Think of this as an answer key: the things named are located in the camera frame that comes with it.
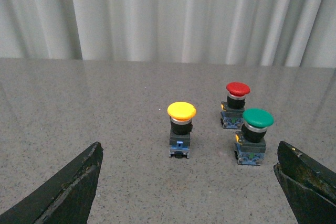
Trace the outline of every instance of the white curtain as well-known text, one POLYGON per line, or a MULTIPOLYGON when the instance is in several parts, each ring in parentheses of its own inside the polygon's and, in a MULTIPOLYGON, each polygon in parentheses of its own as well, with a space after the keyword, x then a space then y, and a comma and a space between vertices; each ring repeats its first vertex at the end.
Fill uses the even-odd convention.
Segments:
POLYGON ((336 0, 0 0, 0 57, 336 67, 336 0))

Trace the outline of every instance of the speckled granite surface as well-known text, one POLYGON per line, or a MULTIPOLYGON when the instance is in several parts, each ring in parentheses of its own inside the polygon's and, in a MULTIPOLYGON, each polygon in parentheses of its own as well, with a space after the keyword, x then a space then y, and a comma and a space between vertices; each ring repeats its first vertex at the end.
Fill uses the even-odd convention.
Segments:
POLYGON ((104 148, 88 223, 296 223, 272 167, 281 140, 336 170, 333 69, 0 59, 0 213, 89 146, 104 148), (236 164, 225 86, 271 112, 260 167, 236 164), (191 158, 169 158, 175 101, 197 108, 191 158))

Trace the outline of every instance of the red button cap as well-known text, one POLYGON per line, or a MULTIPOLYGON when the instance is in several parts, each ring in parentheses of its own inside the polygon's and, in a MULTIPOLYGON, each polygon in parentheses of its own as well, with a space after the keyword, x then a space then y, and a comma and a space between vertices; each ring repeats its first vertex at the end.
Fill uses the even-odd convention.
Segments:
POLYGON ((230 94, 236 97, 242 97, 251 92, 250 87, 241 82, 230 82, 226 85, 226 89, 230 92, 230 94))

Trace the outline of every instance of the green button cap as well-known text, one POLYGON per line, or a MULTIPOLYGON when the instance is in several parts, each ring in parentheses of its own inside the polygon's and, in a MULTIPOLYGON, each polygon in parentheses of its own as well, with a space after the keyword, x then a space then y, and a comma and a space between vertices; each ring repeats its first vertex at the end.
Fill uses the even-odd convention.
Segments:
POLYGON ((265 128, 274 123, 273 116, 270 113, 257 108, 245 110, 243 118, 249 125, 257 128, 265 128))

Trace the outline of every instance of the yellow button cap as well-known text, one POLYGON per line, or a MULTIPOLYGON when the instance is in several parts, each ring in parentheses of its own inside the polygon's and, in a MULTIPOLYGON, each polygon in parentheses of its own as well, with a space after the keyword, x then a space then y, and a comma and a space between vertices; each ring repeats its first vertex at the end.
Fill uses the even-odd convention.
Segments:
POLYGON ((196 108, 187 102, 174 102, 169 105, 167 112, 176 120, 187 121, 196 115, 196 108))

